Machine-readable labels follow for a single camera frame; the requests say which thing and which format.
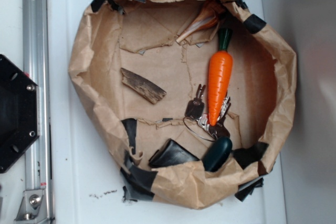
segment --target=key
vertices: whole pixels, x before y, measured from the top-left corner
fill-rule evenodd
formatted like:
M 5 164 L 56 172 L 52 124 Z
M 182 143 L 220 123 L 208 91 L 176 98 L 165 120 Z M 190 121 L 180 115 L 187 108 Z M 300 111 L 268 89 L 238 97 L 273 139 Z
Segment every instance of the key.
M 202 102 L 202 96 L 205 90 L 205 85 L 198 85 L 196 91 L 196 97 L 194 100 L 189 101 L 187 109 L 185 110 L 185 116 L 192 121 L 198 120 L 202 117 L 204 111 L 204 102 Z
M 198 120 L 198 125 L 202 127 L 207 133 L 209 133 L 209 117 L 208 114 L 203 114 Z
M 221 113 L 217 123 L 214 126 L 209 125 L 208 133 L 215 139 L 218 139 L 221 136 L 230 137 L 230 133 L 227 128 L 224 126 L 225 116 L 227 114 L 228 109 L 230 108 L 230 97 L 226 97 L 224 99 Z

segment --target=brown paper bag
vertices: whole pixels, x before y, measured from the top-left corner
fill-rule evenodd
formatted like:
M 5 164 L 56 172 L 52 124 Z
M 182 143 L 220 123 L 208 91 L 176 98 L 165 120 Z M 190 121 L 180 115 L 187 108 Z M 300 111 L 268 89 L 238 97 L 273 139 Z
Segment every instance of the brown paper bag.
M 233 30 L 234 58 L 225 125 L 233 153 L 215 173 L 201 161 L 150 168 L 150 157 L 174 139 L 202 158 L 210 143 L 182 118 L 197 86 L 207 84 L 208 62 L 218 49 L 219 26 L 175 42 L 205 0 L 94 0 L 80 22 L 69 65 L 79 98 L 121 167 L 126 194 L 189 208 L 210 206 L 239 185 L 271 172 L 293 123 L 296 54 L 242 0 L 220 0 Z M 195 43 L 204 42 L 201 47 Z M 157 104 L 122 84 L 120 68 L 166 91 Z M 207 97 L 203 97 L 207 107 Z M 207 137 L 200 127 L 190 128 Z

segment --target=orange carrot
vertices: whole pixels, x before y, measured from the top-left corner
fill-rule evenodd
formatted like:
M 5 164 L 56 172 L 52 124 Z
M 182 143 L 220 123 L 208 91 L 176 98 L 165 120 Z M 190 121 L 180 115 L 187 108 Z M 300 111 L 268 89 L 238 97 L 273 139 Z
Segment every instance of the orange carrot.
M 218 31 L 219 51 L 214 53 L 209 63 L 208 74 L 208 110 L 209 123 L 214 126 L 220 114 L 232 72 L 233 59 L 227 52 L 232 30 Z

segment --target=metal bracket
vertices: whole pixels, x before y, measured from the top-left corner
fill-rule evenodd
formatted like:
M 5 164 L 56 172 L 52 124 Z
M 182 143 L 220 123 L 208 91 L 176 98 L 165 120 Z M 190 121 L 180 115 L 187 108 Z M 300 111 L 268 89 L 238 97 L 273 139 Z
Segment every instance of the metal bracket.
M 47 219 L 47 200 L 44 189 L 24 191 L 14 224 L 38 224 Z

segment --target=bolt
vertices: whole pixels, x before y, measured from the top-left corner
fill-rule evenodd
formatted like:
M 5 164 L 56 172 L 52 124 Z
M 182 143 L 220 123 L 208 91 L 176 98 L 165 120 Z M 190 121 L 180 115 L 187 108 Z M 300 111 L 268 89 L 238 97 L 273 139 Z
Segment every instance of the bolt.
M 33 218 L 33 216 L 32 216 L 31 212 L 28 212 L 28 213 L 23 215 L 24 220 L 31 220 L 32 218 Z
M 29 203 L 32 207 L 38 207 L 41 204 L 41 197 L 36 194 L 31 195 L 31 197 L 29 198 Z
M 32 85 L 32 84 L 30 84 L 30 85 L 27 86 L 27 90 L 28 91 L 34 91 L 35 90 L 35 86 Z

